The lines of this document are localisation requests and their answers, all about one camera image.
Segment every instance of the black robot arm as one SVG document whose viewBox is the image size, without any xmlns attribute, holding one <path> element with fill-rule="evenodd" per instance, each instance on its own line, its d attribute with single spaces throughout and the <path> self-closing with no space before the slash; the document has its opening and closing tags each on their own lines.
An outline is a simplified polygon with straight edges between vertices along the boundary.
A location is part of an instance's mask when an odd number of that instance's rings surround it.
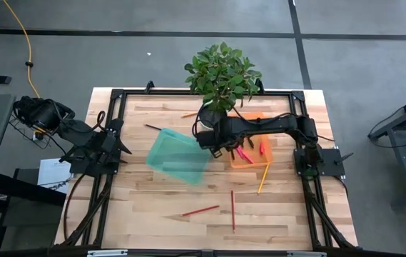
<svg viewBox="0 0 406 257">
<path fill-rule="evenodd" d="M 73 119 L 74 111 L 51 99 L 23 96 L 13 105 L 14 115 L 20 122 L 48 136 L 58 134 L 73 147 L 65 153 L 60 162 L 71 163 L 71 173 L 85 173 L 95 176 L 113 173 L 120 159 L 120 152 L 131 154 L 120 140 L 123 121 L 113 119 L 106 127 L 101 124 L 106 113 L 101 111 L 96 125 L 90 127 L 83 121 Z"/>
<path fill-rule="evenodd" d="M 269 133 L 286 133 L 297 143 L 305 146 L 305 162 L 317 166 L 322 161 L 321 147 L 318 145 L 315 122 L 307 116 L 283 114 L 274 118 L 245 120 L 242 117 L 223 117 L 213 127 L 213 131 L 201 131 L 196 140 L 203 149 L 209 149 L 215 156 L 225 148 L 232 151 L 244 141 L 246 136 Z"/>
</svg>

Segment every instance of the pencil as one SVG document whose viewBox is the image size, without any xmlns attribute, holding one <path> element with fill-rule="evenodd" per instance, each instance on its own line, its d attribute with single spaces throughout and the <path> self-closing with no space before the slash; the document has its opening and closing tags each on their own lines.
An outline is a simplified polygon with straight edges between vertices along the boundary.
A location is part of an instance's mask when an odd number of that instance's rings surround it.
<svg viewBox="0 0 406 257">
<path fill-rule="evenodd" d="M 144 126 L 149 127 L 151 129 L 161 130 L 161 128 L 157 128 L 157 127 L 149 125 L 149 124 L 144 124 Z"/>
<path fill-rule="evenodd" d="M 182 115 L 181 118 L 187 118 L 187 117 L 190 117 L 190 116 L 195 116 L 196 114 L 198 114 L 198 113 L 191 113 L 191 114 Z"/>
<path fill-rule="evenodd" d="M 263 183 L 265 182 L 265 178 L 266 178 L 266 174 L 268 173 L 268 169 L 269 169 L 269 163 L 265 168 L 265 172 L 263 172 L 263 178 L 261 179 L 261 184 L 260 184 L 260 187 L 258 188 L 257 194 L 259 194 L 261 192 L 261 188 L 263 187 Z"/>
<path fill-rule="evenodd" d="M 213 208 L 218 208 L 218 207 L 220 207 L 220 206 L 211 206 L 211 207 L 207 207 L 207 208 L 202 208 L 200 210 L 191 211 L 189 213 L 184 213 L 184 214 L 182 214 L 182 216 L 188 216 L 188 215 L 199 213 L 199 212 L 202 212 L 202 211 L 209 211 L 209 210 L 212 210 Z"/>
<path fill-rule="evenodd" d="M 233 233 L 236 228 L 236 223 L 234 221 L 234 191 L 231 190 L 231 218 L 233 219 Z"/>
</svg>

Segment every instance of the concrete floor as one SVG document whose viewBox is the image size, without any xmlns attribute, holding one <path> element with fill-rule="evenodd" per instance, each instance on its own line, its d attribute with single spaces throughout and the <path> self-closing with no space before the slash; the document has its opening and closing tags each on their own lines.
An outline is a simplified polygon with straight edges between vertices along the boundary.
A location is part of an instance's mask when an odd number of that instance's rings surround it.
<svg viewBox="0 0 406 257">
<path fill-rule="evenodd" d="M 35 29 L 293 32 L 287 0 L 9 2 L 24 26 Z M 303 33 L 406 34 L 405 0 L 295 2 Z M 1 2 L 0 28 L 18 28 Z M 303 88 L 294 39 L 31 36 L 32 76 L 43 97 L 65 103 L 83 119 L 93 87 L 145 86 L 149 80 L 185 86 L 183 65 L 204 46 L 222 40 L 257 64 L 266 88 Z M 359 244 L 406 253 L 406 209 L 390 208 L 406 181 L 393 152 L 366 138 L 373 124 L 406 103 L 406 41 L 304 40 L 304 49 L 312 87 L 325 93 L 337 145 L 343 153 L 355 152 L 345 170 Z M 26 60 L 23 36 L 0 35 L 0 74 L 13 78 L 0 93 L 33 95 Z M 0 172 L 36 168 L 40 159 L 59 156 L 55 146 L 38 151 L 8 128 Z M 33 228 L 46 232 L 20 239 L 32 228 L 15 228 L 7 248 L 47 247 L 55 228 L 47 223 Z"/>
</svg>

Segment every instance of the orange plastic tray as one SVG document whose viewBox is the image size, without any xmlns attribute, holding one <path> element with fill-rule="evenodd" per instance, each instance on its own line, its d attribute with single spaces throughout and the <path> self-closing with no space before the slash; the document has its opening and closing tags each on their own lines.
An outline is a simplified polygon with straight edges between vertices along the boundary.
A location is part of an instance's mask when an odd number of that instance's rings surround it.
<svg viewBox="0 0 406 257">
<path fill-rule="evenodd" d="M 236 113 L 228 114 L 229 116 L 238 116 Z M 245 119 L 256 119 L 256 118 L 264 118 L 262 112 L 257 113 L 240 113 Z M 251 168 L 251 167 L 259 167 L 259 166 L 266 166 L 268 163 L 273 161 L 273 153 L 271 151 L 271 146 L 269 142 L 268 135 L 257 135 L 252 136 L 250 138 L 253 142 L 253 148 L 250 147 L 247 138 L 244 139 L 244 148 L 243 152 L 247 154 L 250 159 L 252 159 L 253 163 L 250 163 L 248 160 L 243 160 L 236 150 L 233 150 L 234 153 L 234 160 L 231 158 L 231 153 L 228 153 L 227 156 L 230 159 L 231 167 L 232 168 Z M 263 142 L 265 151 L 263 155 L 260 154 L 260 145 Z"/>
</svg>

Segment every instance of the wood surface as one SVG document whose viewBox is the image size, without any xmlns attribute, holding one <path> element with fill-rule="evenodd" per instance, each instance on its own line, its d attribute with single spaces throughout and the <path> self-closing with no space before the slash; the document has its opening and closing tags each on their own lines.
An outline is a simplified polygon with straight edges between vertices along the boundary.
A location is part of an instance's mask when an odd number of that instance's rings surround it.
<svg viewBox="0 0 406 257">
<path fill-rule="evenodd" d="M 89 125 L 96 123 L 99 111 L 107 111 L 111 89 L 93 89 L 86 117 Z M 308 113 L 315 119 L 318 134 L 333 138 L 323 92 L 304 92 Z M 211 161 L 203 181 L 197 186 L 154 171 L 145 164 L 158 131 L 144 124 L 191 136 L 195 117 L 182 119 L 181 116 L 197 111 L 200 106 L 199 96 L 128 96 L 121 139 L 133 155 L 122 154 L 128 164 L 121 165 L 113 182 L 102 247 L 310 250 L 303 188 L 293 163 L 295 142 L 288 135 L 269 135 L 273 162 L 259 195 L 257 190 L 265 167 L 232 169 L 228 154 Z M 245 102 L 241 112 L 275 116 L 289 110 L 285 97 L 256 96 Z M 323 148 L 334 146 L 325 139 L 319 143 Z M 92 178 L 84 178 L 71 199 L 69 233 L 87 211 L 92 181 Z M 322 185 L 328 215 L 349 242 L 357 245 L 344 188 L 332 177 L 323 177 Z M 235 191 L 236 201 L 235 233 L 231 228 L 231 190 Z M 214 205 L 220 208 L 181 216 Z M 323 243 L 320 220 L 317 219 L 317 223 Z M 56 243 L 63 240 L 62 224 L 60 222 Z M 91 240 L 96 226 L 97 221 L 92 226 Z"/>
</svg>

